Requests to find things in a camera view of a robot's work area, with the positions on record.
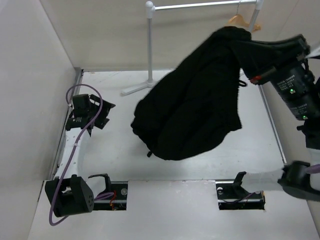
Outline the black trousers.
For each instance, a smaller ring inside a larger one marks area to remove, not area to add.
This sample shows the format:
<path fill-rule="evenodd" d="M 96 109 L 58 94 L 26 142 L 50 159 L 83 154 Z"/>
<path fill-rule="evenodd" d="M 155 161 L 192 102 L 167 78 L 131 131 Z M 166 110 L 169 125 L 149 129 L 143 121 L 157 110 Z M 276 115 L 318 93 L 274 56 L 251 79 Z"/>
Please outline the black trousers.
<path fill-rule="evenodd" d="M 148 148 L 148 157 L 194 157 L 242 128 L 238 97 L 246 83 L 230 43 L 251 38 L 235 26 L 216 30 L 138 102 L 131 128 Z"/>

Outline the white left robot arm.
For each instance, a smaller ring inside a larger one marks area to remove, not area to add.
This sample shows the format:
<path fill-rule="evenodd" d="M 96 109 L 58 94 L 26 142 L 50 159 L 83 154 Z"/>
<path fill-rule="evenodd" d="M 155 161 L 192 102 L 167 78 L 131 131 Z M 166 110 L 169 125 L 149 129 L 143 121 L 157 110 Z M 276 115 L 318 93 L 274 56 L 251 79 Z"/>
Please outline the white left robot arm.
<path fill-rule="evenodd" d="M 65 145 L 53 180 L 45 183 L 50 216 L 66 218 L 90 213 L 96 200 L 114 195 L 106 173 L 86 176 L 83 171 L 87 144 L 94 128 L 103 129 L 115 104 L 94 94 L 72 97 L 72 110 L 65 125 Z"/>

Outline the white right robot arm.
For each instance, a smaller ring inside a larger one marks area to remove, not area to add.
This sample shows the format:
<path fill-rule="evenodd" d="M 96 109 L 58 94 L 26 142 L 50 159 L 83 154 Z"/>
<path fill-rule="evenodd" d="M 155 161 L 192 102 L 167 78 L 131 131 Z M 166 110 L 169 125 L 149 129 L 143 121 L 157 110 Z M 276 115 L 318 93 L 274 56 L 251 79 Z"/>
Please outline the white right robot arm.
<path fill-rule="evenodd" d="M 271 84 L 298 122 L 309 161 L 294 160 L 277 170 L 239 172 L 232 192 L 238 198 L 259 191 L 283 191 L 302 200 L 320 200 L 320 80 L 309 60 L 320 57 L 320 46 L 299 34 L 280 41 L 235 40 L 231 49 L 247 79 L 256 86 Z"/>

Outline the wooden clothes hanger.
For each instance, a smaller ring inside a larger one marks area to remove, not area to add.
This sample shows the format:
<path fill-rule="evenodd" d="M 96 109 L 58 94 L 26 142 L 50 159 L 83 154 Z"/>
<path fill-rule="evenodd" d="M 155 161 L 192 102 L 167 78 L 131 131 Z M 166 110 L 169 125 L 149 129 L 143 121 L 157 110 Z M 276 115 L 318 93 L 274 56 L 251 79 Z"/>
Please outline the wooden clothes hanger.
<path fill-rule="evenodd" d="M 261 8 L 255 8 L 251 16 L 250 22 L 246 22 L 244 17 L 239 14 L 239 6 L 241 2 L 238 2 L 236 14 L 228 20 L 226 26 L 236 26 L 246 28 L 250 33 L 260 31 L 262 27 L 256 23 Z"/>

